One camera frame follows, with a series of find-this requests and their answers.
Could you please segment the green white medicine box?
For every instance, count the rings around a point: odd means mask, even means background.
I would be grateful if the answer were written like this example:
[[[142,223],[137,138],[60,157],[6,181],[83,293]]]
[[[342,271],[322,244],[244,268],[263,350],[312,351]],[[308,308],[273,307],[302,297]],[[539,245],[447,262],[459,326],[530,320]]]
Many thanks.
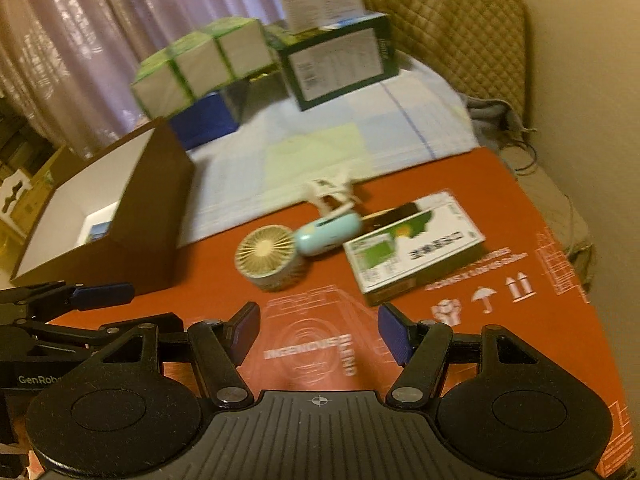
[[[343,245],[360,292],[372,307],[486,254],[486,236],[451,193],[424,196],[416,206],[415,214]]]

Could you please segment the grey cloth on chair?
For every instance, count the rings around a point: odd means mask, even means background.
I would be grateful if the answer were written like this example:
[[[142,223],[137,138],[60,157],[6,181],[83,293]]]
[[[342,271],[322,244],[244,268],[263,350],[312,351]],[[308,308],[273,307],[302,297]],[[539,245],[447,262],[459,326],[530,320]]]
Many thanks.
[[[537,161],[537,152],[530,143],[534,129],[527,128],[514,107],[502,99],[480,99],[460,93],[471,118],[473,132],[485,148],[501,155],[507,148],[519,148],[529,154],[528,169]]]

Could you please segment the plaid blue green cloth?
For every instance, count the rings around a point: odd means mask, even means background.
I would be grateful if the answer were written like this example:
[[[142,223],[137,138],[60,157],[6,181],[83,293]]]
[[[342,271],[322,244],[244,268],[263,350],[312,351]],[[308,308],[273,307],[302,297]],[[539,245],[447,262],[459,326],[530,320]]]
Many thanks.
[[[418,65],[298,109],[277,75],[250,85],[243,125],[194,148],[182,246],[304,200],[307,182],[362,181],[477,148],[460,96]]]

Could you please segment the purple curtain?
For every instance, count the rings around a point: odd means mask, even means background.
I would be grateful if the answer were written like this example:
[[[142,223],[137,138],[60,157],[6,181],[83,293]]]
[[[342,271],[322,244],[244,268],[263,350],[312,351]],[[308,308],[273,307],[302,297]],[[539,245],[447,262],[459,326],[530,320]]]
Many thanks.
[[[1,93],[55,145],[89,158],[142,121],[142,60],[216,18],[271,23],[280,0],[1,0]]]

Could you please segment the brown storage box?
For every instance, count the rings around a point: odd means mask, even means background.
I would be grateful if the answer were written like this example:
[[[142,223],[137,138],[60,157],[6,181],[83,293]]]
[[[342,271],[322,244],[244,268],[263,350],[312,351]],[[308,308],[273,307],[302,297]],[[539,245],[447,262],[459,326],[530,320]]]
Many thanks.
[[[167,120],[127,134],[55,188],[12,284],[128,282],[139,295],[171,286],[194,174]],[[86,244],[89,229],[107,221],[108,233]]]

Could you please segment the red Motul cardboard sheet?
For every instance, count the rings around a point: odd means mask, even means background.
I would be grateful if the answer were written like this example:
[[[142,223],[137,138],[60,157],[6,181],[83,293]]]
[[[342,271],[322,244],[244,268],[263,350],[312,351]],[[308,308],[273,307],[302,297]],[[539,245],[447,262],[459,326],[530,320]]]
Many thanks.
[[[397,296],[395,306],[416,321],[446,321],[459,333],[504,326],[587,384],[612,414],[612,438],[598,471],[614,474],[631,458],[634,437],[611,348],[562,246],[500,159],[477,148],[363,183],[359,193],[366,211],[378,211],[442,190],[484,234],[486,256]],[[254,229],[248,222],[183,247],[171,288],[126,306],[66,314],[62,323],[96,328],[172,312],[192,324],[228,318],[254,301],[262,330],[241,368],[254,391],[390,388],[398,366],[346,256],[315,258],[299,282],[265,292],[234,265],[236,248]]]

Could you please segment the white hair claw clip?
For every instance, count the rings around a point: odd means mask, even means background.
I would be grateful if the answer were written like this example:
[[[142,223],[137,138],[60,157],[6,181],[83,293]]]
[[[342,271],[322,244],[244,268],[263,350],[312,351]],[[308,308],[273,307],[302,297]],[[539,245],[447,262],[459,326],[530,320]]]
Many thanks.
[[[352,211],[361,200],[357,197],[348,170],[329,178],[317,178],[304,184],[306,202],[314,205],[323,219],[333,219]]]

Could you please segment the dark spray bottle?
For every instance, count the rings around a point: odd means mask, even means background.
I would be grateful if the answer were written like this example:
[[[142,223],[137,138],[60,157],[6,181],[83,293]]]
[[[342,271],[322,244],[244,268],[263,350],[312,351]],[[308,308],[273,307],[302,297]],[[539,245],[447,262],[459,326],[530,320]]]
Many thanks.
[[[409,202],[395,208],[368,214],[362,218],[362,222],[367,229],[378,229],[381,226],[387,226],[388,224],[417,214],[419,211],[420,209],[416,206],[415,202]]]

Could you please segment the brown cardboard box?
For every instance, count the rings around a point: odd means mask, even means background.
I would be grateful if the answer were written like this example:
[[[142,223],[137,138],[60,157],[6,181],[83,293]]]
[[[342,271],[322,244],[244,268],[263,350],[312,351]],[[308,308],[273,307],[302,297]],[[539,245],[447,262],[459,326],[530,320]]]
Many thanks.
[[[16,170],[1,185],[1,219],[8,222],[20,237],[25,237],[35,225],[50,194],[81,170],[84,162],[70,148],[63,146],[33,176],[23,169]]]

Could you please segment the quilted beige chair cover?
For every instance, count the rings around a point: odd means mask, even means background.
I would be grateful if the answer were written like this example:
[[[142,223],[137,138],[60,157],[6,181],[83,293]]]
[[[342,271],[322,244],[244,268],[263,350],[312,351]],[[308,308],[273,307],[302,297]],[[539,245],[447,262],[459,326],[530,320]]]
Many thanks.
[[[364,0],[390,18],[397,49],[439,73],[457,92],[526,104],[523,0]]]

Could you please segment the mint handheld fan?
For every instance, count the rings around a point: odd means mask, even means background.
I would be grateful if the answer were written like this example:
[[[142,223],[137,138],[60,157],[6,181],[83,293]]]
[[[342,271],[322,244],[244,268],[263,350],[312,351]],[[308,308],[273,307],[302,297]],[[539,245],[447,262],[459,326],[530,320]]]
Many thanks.
[[[258,288],[276,292],[305,274],[308,258],[332,252],[362,229],[362,218],[356,212],[314,220],[296,231],[280,224],[261,226],[242,239],[234,264]]]

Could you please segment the green white carton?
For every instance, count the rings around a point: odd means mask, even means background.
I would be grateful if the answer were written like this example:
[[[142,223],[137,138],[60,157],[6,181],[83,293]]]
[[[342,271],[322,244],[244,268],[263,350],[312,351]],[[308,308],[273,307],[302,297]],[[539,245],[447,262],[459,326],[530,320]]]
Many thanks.
[[[392,25],[384,13],[369,12],[299,34],[272,24],[265,33],[301,110],[399,74]]]

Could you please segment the blue medicine box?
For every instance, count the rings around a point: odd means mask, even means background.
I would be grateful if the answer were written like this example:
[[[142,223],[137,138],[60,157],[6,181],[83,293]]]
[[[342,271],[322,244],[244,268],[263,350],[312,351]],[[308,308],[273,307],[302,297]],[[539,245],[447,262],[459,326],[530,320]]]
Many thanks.
[[[95,242],[96,240],[99,240],[100,238],[104,237],[108,233],[110,226],[111,226],[111,222],[109,221],[94,224],[89,229],[88,235],[86,237],[86,244]]]

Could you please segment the green tissue pack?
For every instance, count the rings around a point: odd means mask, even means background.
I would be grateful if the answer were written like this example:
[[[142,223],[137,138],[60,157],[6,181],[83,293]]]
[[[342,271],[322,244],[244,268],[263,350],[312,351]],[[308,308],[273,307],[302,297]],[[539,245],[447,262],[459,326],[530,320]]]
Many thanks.
[[[226,16],[145,58],[130,88],[146,116],[171,117],[273,64],[262,21]]]

